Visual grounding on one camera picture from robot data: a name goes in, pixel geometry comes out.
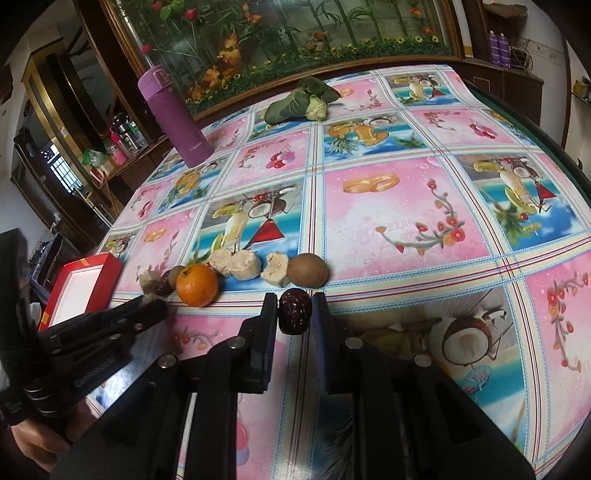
red box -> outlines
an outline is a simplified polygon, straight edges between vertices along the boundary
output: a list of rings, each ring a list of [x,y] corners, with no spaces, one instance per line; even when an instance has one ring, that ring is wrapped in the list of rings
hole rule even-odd
[[[41,317],[39,331],[76,315],[107,308],[121,269],[123,263],[108,252],[64,265]]]

kiwi fruit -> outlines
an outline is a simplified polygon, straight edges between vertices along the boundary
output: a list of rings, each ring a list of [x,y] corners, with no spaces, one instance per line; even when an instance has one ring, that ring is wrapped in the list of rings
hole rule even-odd
[[[170,283],[170,286],[173,288],[173,290],[176,290],[177,288],[177,277],[183,268],[184,266],[177,265],[168,271],[168,282]]]
[[[298,287],[319,288],[329,279],[330,270],[318,255],[300,254],[287,265],[287,278]]]

green vegetable leaf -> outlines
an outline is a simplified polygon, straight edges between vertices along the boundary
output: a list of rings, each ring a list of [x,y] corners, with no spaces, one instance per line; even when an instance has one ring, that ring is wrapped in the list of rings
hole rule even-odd
[[[265,122],[268,125],[277,125],[290,118],[305,116],[309,104],[308,94],[298,87],[284,99],[269,105],[265,112]]]
[[[304,90],[308,95],[316,95],[326,103],[334,102],[340,98],[338,91],[314,77],[302,78],[297,83],[297,87]]]

window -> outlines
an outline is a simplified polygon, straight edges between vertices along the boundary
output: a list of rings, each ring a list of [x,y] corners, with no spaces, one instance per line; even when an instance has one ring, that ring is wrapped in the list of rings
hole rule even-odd
[[[53,143],[49,145],[49,148],[42,150],[41,153],[46,158],[52,172],[56,174],[56,177],[69,193],[72,193],[75,188],[82,187],[82,182],[76,177],[74,171]]]

wall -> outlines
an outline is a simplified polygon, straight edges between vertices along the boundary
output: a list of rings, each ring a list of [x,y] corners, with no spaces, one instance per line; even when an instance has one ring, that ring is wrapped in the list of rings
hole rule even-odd
[[[589,78],[581,61],[572,47],[568,45],[570,58],[570,76],[573,84],[582,77]],[[580,159],[583,171],[591,174],[591,107],[571,95],[569,136],[566,138],[565,152],[574,160]]]
[[[527,22],[521,37],[532,40],[528,46],[534,61],[531,73],[544,81],[540,127],[560,144],[564,130],[567,89],[566,64],[560,30],[532,0],[483,1],[486,4],[496,1],[500,4],[518,4],[527,7]]]
[[[29,253],[48,230],[9,179],[12,165],[18,162],[13,139],[24,122],[22,113],[27,100],[21,78],[31,52],[60,38],[56,25],[75,18],[71,0],[56,0],[27,30],[7,62],[14,90],[10,100],[2,105],[2,112],[6,110],[6,113],[0,117],[0,232],[20,228],[27,239]]]
[[[0,232],[20,228],[31,254],[37,241],[47,233],[47,228],[8,178],[0,180],[0,205]]]

